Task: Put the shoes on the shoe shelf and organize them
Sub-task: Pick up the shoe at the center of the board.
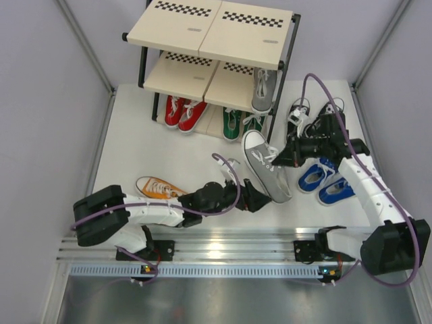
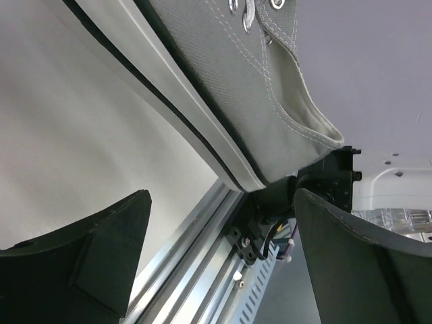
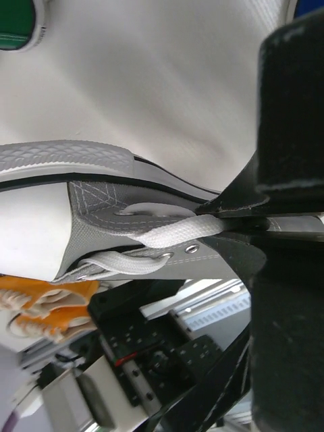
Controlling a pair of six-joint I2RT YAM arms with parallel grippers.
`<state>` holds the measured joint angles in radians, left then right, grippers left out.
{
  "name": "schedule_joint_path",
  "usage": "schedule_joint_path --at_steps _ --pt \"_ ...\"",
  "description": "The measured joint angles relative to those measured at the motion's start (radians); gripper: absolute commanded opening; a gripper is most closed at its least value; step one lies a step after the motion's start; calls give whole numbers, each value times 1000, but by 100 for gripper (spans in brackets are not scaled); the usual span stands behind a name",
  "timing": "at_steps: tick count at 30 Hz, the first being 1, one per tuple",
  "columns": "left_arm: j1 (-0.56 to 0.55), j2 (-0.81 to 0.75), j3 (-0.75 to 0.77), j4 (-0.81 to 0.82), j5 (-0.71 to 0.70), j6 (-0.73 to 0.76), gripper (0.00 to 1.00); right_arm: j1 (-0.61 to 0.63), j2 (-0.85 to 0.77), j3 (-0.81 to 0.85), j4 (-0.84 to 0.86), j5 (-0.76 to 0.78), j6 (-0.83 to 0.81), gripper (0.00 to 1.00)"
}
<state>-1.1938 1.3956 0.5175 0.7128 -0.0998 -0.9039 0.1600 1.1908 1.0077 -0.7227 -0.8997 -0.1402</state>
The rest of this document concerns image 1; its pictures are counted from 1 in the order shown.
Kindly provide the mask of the grey sneaker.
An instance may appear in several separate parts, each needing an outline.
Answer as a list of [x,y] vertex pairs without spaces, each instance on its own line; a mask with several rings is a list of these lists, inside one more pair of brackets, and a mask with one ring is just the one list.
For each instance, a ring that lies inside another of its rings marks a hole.
[[254,88],[251,109],[255,114],[270,112],[277,84],[277,71],[254,68]]
[[244,160],[262,186],[265,194],[276,204],[292,198],[286,169],[273,164],[279,151],[271,146],[258,130],[249,130],[242,137]]

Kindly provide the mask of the green sneaker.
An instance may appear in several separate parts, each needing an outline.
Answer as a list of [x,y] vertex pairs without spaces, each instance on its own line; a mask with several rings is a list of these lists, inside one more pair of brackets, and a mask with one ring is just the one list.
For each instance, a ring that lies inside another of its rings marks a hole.
[[223,108],[223,137],[235,141],[240,135],[240,120],[242,112],[227,107]]
[[250,130],[262,132],[265,123],[265,116],[254,113],[245,113],[245,118],[242,123],[244,125],[244,133]]

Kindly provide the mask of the red sneaker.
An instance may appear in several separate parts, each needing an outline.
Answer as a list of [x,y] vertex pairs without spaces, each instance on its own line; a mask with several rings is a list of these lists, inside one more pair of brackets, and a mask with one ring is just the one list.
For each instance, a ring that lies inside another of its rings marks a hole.
[[176,128],[182,116],[185,98],[169,95],[165,106],[165,125],[168,128]]
[[181,133],[189,134],[196,127],[199,119],[207,109],[207,103],[204,101],[187,100],[184,104],[182,116],[178,128]]

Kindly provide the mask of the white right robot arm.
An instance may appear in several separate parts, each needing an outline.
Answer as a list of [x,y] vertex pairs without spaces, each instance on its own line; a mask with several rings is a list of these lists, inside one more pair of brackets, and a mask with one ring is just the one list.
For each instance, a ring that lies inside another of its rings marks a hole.
[[328,261],[345,254],[360,261],[372,276],[405,270],[416,275],[423,264],[431,228],[424,219],[413,219],[395,199],[364,141],[349,136],[343,115],[322,115],[308,136],[289,135],[274,164],[300,167],[312,158],[326,158],[335,166],[371,226],[366,233],[341,225],[320,229],[316,235],[317,256]]

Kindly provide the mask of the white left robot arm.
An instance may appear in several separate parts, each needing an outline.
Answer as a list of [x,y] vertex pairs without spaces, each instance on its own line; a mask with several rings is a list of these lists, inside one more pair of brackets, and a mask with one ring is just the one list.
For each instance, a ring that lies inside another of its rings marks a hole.
[[110,185],[74,203],[72,230],[80,247],[109,243],[145,261],[153,255],[148,225],[187,228],[205,217],[220,216],[233,209],[255,213],[271,202],[245,180],[209,182],[197,191],[178,198],[145,198]]

